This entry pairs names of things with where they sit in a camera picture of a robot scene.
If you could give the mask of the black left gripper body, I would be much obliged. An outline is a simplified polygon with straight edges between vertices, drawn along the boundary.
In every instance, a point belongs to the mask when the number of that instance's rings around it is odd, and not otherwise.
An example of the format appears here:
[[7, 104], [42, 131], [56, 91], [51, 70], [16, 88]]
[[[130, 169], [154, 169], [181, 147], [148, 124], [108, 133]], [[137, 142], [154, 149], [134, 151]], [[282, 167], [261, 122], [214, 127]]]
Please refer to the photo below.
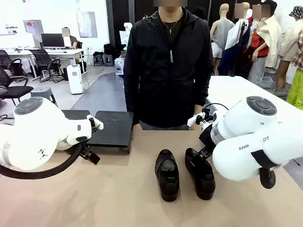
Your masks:
[[86, 146], [95, 153], [102, 153], [101, 130], [96, 130], [92, 133], [91, 138], [87, 141]]

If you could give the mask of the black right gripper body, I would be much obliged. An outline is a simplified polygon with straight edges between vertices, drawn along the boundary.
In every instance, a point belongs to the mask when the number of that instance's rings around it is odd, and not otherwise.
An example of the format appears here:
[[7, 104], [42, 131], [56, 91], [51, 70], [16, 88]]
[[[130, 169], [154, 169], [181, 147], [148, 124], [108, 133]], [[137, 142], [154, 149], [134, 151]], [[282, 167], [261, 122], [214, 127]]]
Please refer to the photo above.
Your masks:
[[205, 150], [207, 153], [213, 153], [213, 150], [215, 148], [215, 143], [211, 138], [211, 130], [212, 125], [209, 125], [199, 136], [199, 139], [205, 145]]

